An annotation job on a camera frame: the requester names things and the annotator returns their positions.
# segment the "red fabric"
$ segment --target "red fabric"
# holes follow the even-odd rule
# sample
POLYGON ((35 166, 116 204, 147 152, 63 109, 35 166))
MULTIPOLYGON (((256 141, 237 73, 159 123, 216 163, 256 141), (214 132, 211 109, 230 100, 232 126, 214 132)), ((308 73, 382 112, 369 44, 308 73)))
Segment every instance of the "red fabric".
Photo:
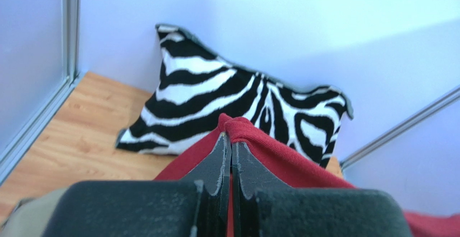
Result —
MULTIPOLYGON (((185 176, 211 152, 221 132, 227 132, 232 143, 245 142, 251 153, 265 167, 292 187, 355 188, 255 128, 246 118, 232 119, 225 114, 219 117, 216 129, 177 157, 155 180, 178 180, 185 176)), ((232 192, 228 207, 227 236, 233 236, 231 194, 232 192)), ((460 237, 460 214, 435 217, 405 212, 404 215, 415 237, 460 237)))

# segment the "zebra print pillow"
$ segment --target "zebra print pillow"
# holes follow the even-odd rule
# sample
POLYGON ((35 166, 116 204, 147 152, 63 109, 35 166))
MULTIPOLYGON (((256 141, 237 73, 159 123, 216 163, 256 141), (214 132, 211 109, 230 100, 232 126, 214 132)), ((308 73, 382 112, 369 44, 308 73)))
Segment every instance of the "zebra print pillow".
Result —
POLYGON ((118 148, 180 154, 214 129, 225 113, 247 118, 304 157, 327 165, 342 114, 352 116, 340 90, 320 86, 296 91, 226 61, 183 28, 160 24, 157 33, 163 54, 160 85, 139 119, 121 131, 118 148))

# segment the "pillow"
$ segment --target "pillow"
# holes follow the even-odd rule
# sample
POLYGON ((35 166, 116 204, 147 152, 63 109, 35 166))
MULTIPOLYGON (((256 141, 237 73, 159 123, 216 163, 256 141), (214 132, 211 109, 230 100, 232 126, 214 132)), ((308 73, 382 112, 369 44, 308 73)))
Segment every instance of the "pillow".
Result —
POLYGON ((163 54, 160 85, 139 119, 120 132, 117 148, 180 154, 214 129, 225 113, 247 118, 326 167, 343 113, 352 117, 348 98, 339 89, 295 90, 226 61, 183 28, 166 24, 156 28, 163 54))

